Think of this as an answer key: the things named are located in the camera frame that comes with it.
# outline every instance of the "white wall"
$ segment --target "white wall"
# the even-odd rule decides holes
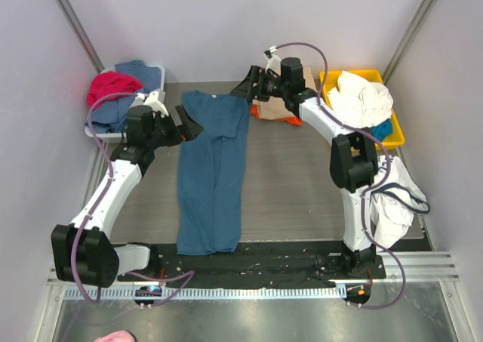
[[[0,0],[1,340],[30,341],[50,233],[85,193],[92,65],[54,0]]]
[[[408,166],[432,206],[430,235],[453,255],[479,328],[482,16],[481,0],[438,0],[389,81]]]
[[[106,66],[159,63],[168,82],[241,80],[283,42],[321,47],[332,69],[383,71],[421,0],[70,0]],[[300,49],[314,73],[321,59]]]

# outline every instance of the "floor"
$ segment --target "floor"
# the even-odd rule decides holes
[[[399,292],[398,283],[373,286],[370,304]],[[132,300],[90,305],[65,300],[53,341],[93,341],[129,330],[139,342],[457,341],[437,282],[410,283],[405,296],[385,310],[358,310],[340,299],[191,300],[139,310]]]
[[[169,110],[184,91],[225,94],[236,82],[166,84]],[[334,240],[343,236],[343,204],[329,175],[329,144],[309,125],[251,119],[242,193],[242,241]],[[176,242],[179,147],[158,149],[126,201],[112,242]],[[422,238],[414,222],[406,238]]]

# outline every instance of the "pink cloth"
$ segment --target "pink cloth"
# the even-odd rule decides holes
[[[135,342],[135,339],[127,331],[117,331],[108,336],[97,338],[94,342]]]

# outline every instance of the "yellow laundry basket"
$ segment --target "yellow laundry basket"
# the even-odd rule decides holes
[[[322,89],[322,93],[324,95],[324,100],[328,106],[331,106],[331,102],[329,101],[329,97],[327,94],[329,90],[337,87],[337,80],[341,72],[342,72],[341,70],[332,70],[332,71],[329,71],[329,73],[327,74],[327,80],[325,81],[324,88]],[[375,69],[347,70],[347,72],[351,72],[352,74],[359,75],[362,78],[367,79],[369,82],[378,82],[378,83],[383,82],[383,79],[381,78],[379,72]],[[324,78],[324,72],[321,72],[320,81],[322,81],[323,78]],[[383,145],[387,149],[395,149],[398,146],[402,146],[406,142],[405,136],[402,133],[402,129],[401,129],[401,126],[399,125],[398,117],[396,116],[394,109],[392,110],[391,124],[392,124],[392,134],[387,136],[383,141]]]

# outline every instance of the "red cloth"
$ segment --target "red cloth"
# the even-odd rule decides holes
[[[88,106],[91,108],[96,103],[96,100],[106,95],[119,92],[134,93],[141,88],[143,88],[143,83],[132,76],[121,74],[120,72],[103,72],[96,76],[91,83],[88,92]]]

